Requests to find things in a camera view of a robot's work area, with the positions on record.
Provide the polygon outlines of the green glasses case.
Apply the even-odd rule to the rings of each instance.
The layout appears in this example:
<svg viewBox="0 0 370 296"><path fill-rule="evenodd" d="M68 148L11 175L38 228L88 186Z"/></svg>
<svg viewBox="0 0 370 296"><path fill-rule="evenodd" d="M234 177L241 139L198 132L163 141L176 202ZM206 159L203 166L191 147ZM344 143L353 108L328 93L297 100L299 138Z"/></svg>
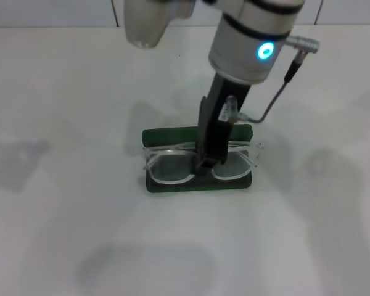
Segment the green glasses case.
<svg viewBox="0 0 370 296"><path fill-rule="evenodd" d="M250 125L235 125L231 131L229 142L245 141L250 142L253 137L253 129ZM145 129L142 132L142 143L145 147L157 147L175 145L183 142L196 142L197 127L177 127ZM202 175L195 175L195 178L177 185L164 185L154 181L146 171L146 188L151 193L186 192L186 191L214 191L229 189L245 189L252 183L252 173L232 181L219 181L210 172L204 171Z"/></svg>

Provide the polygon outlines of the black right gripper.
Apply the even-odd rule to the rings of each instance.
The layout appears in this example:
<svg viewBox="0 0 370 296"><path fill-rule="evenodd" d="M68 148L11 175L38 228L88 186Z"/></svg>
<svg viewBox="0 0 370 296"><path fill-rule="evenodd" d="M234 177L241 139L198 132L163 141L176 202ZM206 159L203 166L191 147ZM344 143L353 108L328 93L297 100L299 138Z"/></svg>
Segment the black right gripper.
<svg viewBox="0 0 370 296"><path fill-rule="evenodd" d="M228 154L229 136L232 124L218 119L226 99L233 96L238 107L242 107L250 86L234 83L221 75L214 76L208 96L200 103L197 148L193 161L195 175L204 174L205 168L214 178L225 178L225 166L222 164Z"/></svg>

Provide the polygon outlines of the clear white glasses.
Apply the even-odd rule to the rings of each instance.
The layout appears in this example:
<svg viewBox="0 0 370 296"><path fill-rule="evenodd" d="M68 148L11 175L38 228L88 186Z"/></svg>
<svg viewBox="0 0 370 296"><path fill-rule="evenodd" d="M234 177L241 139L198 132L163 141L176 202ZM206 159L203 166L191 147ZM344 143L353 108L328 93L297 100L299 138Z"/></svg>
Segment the clear white glasses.
<svg viewBox="0 0 370 296"><path fill-rule="evenodd" d="M226 162L215 165L212 168L212 176L219 181L232 181L244 177L257 167L263 149L264 147L260 143L229 142ZM192 172L192 161L195 156L194 142L145 147L146 164L144 169L159 184L183 184L195 178L195 174Z"/></svg>

